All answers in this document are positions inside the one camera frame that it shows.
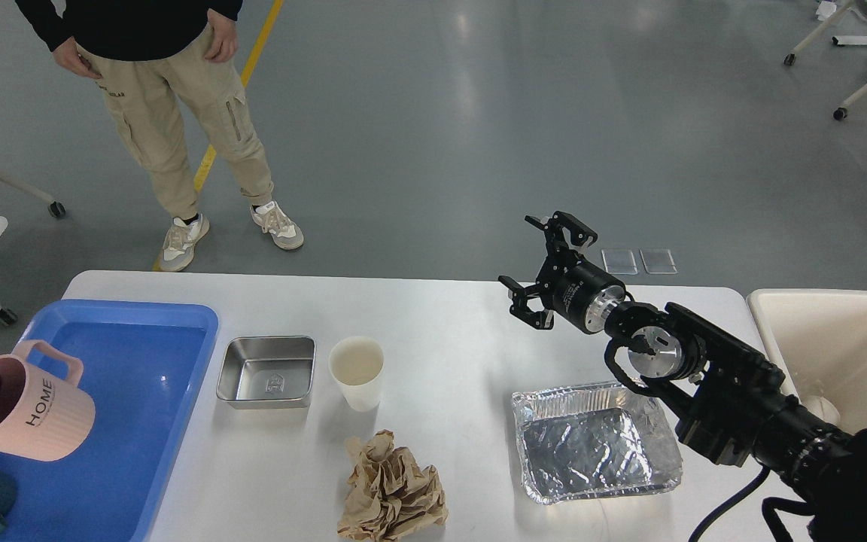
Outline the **person's right hand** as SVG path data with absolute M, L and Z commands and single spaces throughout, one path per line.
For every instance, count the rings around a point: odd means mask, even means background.
M 75 38 L 69 37 L 51 51 L 55 63 L 68 72 L 79 77 L 92 80 L 102 79 L 102 75 L 93 68 L 90 61 L 81 55 Z

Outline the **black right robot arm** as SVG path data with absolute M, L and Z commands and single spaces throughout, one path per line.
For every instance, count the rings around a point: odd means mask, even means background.
M 525 220 L 543 233 L 546 257 L 532 285 L 499 277 L 509 289 L 510 314 L 539 330 L 560 315 L 586 335 L 605 333 L 605 366 L 629 391 L 668 406 L 679 442 L 716 465 L 739 467 L 749 457 L 760 463 L 756 478 L 689 539 L 701 539 L 776 473 L 797 500 L 762 501 L 775 540 L 791 540 L 780 520 L 785 512 L 809 518 L 811 540 L 867 541 L 867 428 L 850 434 L 812 414 L 781 391 L 781 368 L 685 306 L 637 302 L 619 278 L 585 257 L 598 234 L 573 215 Z

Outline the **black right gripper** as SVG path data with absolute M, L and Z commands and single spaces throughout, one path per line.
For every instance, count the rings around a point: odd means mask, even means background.
M 584 255 L 598 234 L 567 212 L 554 212 L 543 220 L 526 215 L 525 220 L 543 233 L 546 257 L 532 285 L 524 287 L 510 276 L 498 277 L 509 291 L 510 314 L 533 329 L 550 330 L 554 311 L 583 333 L 602 332 L 607 316 L 627 291 L 619 279 L 589 263 Z M 530 308 L 533 299 L 541 299 L 540 311 Z

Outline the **person's left hand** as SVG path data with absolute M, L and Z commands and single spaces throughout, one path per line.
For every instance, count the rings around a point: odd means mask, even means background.
M 230 61 L 239 48 L 236 21 L 214 9 L 207 10 L 207 21 L 213 37 L 204 59 L 214 64 Z

